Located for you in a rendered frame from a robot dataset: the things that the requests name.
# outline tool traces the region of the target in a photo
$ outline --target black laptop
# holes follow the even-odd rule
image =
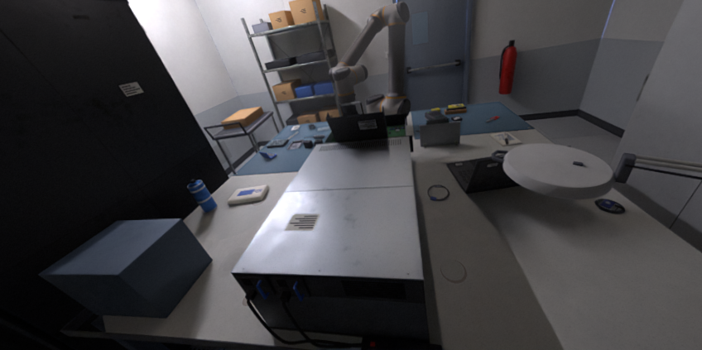
[[[370,141],[387,138],[385,114],[370,113],[327,118],[336,141]]]
[[[504,189],[517,184],[502,169],[502,163],[491,157],[446,164],[466,193]]]

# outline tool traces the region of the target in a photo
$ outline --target white circular object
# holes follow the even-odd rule
[[[458,284],[465,280],[465,267],[459,261],[445,261],[441,263],[441,275],[446,280]]]
[[[518,185],[558,199],[592,199],[609,192],[614,183],[612,168],[606,162],[561,145],[515,147],[505,155],[502,167]]]

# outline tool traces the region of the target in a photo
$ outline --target water bottle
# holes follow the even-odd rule
[[[209,212],[217,208],[217,203],[214,202],[212,194],[209,193],[202,180],[191,180],[188,184],[188,191],[190,191],[203,211]]]

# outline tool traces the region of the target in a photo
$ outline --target door push bar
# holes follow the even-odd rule
[[[449,66],[460,66],[460,59],[457,59],[454,62],[451,63],[444,63],[442,65],[433,65],[433,66],[424,66],[424,67],[417,67],[416,69],[412,69],[412,67],[407,68],[407,73],[413,73],[415,71],[420,71],[420,70],[429,70],[429,69],[438,69],[439,67],[449,67]]]

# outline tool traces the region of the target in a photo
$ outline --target red tool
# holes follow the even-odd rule
[[[502,50],[500,59],[500,94],[512,93],[512,81],[514,80],[514,67],[517,65],[517,48],[514,47],[514,40],[509,41],[509,46]]]

